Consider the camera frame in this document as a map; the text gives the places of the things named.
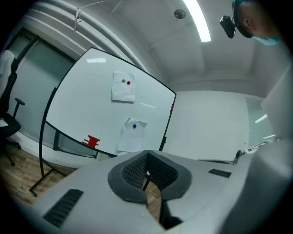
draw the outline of face mask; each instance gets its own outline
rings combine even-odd
[[[278,44],[279,40],[277,38],[262,38],[262,37],[255,37],[253,36],[253,38],[255,38],[256,40],[258,40],[259,42],[265,44],[266,46],[273,46]]]
[[[240,2],[254,1],[254,0],[235,0],[235,1],[240,3]],[[273,46],[278,44],[279,42],[277,38],[263,38],[263,37],[256,37],[256,36],[253,36],[253,38],[255,38],[256,40],[258,40],[259,42],[263,43],[266,46]]]

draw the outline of wire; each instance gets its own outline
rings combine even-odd
[[[95,2],[95,3],[91,3],[91,4],[89,4],[89,5],[94,5],[94,4],[97,4],[97,3],[108,2],[108,1],[110,1],[110,0],[105,0],[105,1]]]

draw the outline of whiteboard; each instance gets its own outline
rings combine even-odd
[[[115,71],[134,73],[134,102],[111,100]],[[89,49],[65,75],[50,104],[46,122],[82,143],[93,136],[97,151],[118,155],[124,123],[147,123],[141,150],[159,150],[176,94],[136,66],[104,51]]]

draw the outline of white cloth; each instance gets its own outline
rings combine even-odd
[[[14,54],[10,50],[4,51],[0,56],[0,97],[2,96],[8,77],[11,74],[11,65],[14,60]]]

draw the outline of office chair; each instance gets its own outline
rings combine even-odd
[[[13,135],[20,129],[20,124],[15,119],[15,116],[16,116],[19,105],[20,104],[25,105],[25,103],[22,100],[16,98],[15,100],[17,101],[17,105],[15,107],[13,117],[7,113],[9,108],[10,93],[17,78],[17,74],[16,74],[17,67],[18,67],[18,60],[14,59],[11,65],[11,74],[8,78],[7,86],[0,98],[0,118],[3,118],[4,121],[8,124],[8,126],[0,127],[0,149],[5,152],[6,152],[5,150],[6,145],[15,145],[17,146],[18,149],[21,149],[21,146],[18,142],[10,141],[7,139],[7,137]],[[15,163],[11,159],[9,154],[6,152],[5,155],[9,159],[11,165],[14,166]]]

